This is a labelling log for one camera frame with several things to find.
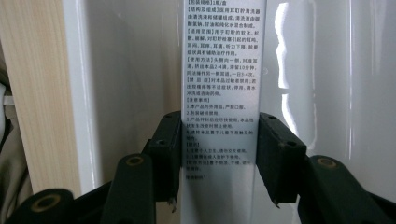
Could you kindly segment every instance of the product label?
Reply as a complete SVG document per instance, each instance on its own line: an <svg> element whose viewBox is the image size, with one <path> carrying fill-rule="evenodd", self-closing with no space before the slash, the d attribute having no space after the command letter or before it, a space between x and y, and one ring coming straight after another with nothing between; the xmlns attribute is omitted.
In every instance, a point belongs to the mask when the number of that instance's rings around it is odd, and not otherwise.
<svg viewBox="0 0 396 224"><path fill-rule="evenodd" d="M182 224L250 223L263 0L184 0Z"/></svg>

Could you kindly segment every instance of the white label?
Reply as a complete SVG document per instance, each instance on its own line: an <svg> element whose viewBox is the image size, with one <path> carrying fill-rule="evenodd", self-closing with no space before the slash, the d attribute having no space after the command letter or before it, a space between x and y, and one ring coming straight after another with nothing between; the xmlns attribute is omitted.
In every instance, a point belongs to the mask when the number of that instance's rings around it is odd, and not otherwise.
<svg viewBox="0 0 396 224"><path fill-rule="evenodd" d="M182 224L250 223L264 0L184 0Z"/></svg>

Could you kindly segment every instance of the wooden board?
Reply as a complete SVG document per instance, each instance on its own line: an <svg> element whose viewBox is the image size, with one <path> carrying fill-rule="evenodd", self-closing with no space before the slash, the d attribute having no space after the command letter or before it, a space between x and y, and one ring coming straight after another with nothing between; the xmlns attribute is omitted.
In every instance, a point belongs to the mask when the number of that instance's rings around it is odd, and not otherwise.
<svg viewBox="0 0 396 224"><path fill-rule="evenodd" d="M62 1L0 0L0 37L34 192L80 194Z"/></svg>

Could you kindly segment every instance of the wooden panel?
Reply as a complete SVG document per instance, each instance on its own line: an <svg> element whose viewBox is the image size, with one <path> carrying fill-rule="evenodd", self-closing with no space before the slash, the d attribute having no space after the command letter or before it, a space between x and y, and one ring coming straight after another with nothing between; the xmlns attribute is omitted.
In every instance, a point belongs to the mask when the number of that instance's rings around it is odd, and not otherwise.
<svg viewBox="0 0 396 224"><path fill-rule="evenodd" d="M0 0L0 36L34 192L78 196L62 1Z"/></svg>

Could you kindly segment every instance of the black plastic part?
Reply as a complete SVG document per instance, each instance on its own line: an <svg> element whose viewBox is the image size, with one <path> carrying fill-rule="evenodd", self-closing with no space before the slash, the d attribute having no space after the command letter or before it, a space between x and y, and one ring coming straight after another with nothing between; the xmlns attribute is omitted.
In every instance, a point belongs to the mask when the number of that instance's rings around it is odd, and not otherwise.
<svg viewBox="0 0 396 224"><path fill-rule="evenodd" d="M374 199L376 204L384 211L387 216L392 219L393 223L396 223L396 203L388 201L384 198L379 197L373 193L370 193L370 196Z"/></svg>
<svg viewBox="0 0 396 224"><path fill-rule="evenodd" d="M150 155L154 164L156 202L177 200L181 166L180 111L163 116L152 139L142 153Z"/></svg>
<svg viewBox="0 0 396 224"><path fill-rule="evenodd" d="M271 200L295 203L306 145L279 119L260 113L256 165Z"/></svg>
<svg viewBox="0 0 396 224"><path fill-rule="evenodd" d="M134 154L120 160L103 210L102 224L155 224L151 158Z"/></svg>
<svg viewBox="0 0 396 224"><path fill-rule="evenodd" d="M304 183L302 200L311 200L299 204L299 207L304 206L299 208L299 212L312 214L318 209L324 223L393 223L348 169L335 159L324 156L309 158L304 168ZM306 221L304 216L301 219L302 223L315 223Z"/></svg>
<svg viewBox="0 0 396 224"><path fill-rule="evenodd" d="M75 199L73 216L77 224L99 223L111 182Z"/></svg>
<svg viewBox="0 0 396 224"><path fill-rule="evenodd" d="M73 194L66 189L46 189L27 199L6 224L69 224Z"/></svg>

